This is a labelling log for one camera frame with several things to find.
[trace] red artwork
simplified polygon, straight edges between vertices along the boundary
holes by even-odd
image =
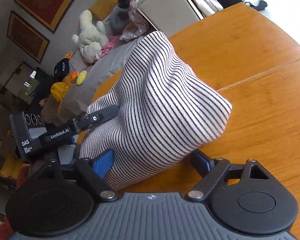
[[[73,0],[15,0],[37,20],[55,31]]]
[[[41,62],[49,40],[14,11],[11,12],[8,37],[35,60]]]

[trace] black circular pad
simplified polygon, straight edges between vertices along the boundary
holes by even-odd
[[[93,209],[82,188],[54,179],[26,182],[8,201],[7,218],[14,231],[26,236],[51,237],[83,223]]]
[[[236,231],[271,235],[292,226],[298,204],[274,179],[245,179],[216,191],[210,210],[221,223]]]
[[[247,192],[238,198],[239,206],[252,213],[266,213],[274,208],[275,200],[263,192]]]

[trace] pink cloth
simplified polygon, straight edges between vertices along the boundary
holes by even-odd
[[[123,30],[120,40],[130,41],[133,40],[149,29],[148,22],[137,11],[137,4],[139,0],[130,0],[129,18],[130,22]]]
[[[98,59],[101,59],[105,55],[109,53],[109,51],[116,46],[120,42],[119,36],[112,36],[109,38],[109,43],[105,46],[101,47],[101,51],[99,54],[94,56],[94,59],[97,61]]]

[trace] yellow pillow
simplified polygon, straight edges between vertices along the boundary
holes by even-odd
[[[0,175],[5,178],[9,178],[13,172],[15,166],[15,155],[13,153],[8,153],[7,158],[0,170]]]
[[[13,171],[10,174],[11,178],[13,178],[13,179],[17,179],[18,178],[19,172],[20,172],[20,170],[21,170],[21,168],[22,168],[23,165],[24,165],[24,163],[23,163],[23,161],[21,159],[17,159],[15,161]]]
[[[89,10],[98,18],[98,20],[103,21],[117,4],[118,0],[97,0]]]

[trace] metal screw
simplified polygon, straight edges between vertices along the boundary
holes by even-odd
[[[190,198],[199,199],[199,198],[202,198],[204,196],[204,194],[199,190],[191,190],[191,191],[189,191],[188,196]]]
[[[110,190],[105,190],[100,193],[100,197],[104,199],[112,199],[116,196],[116,193]]]

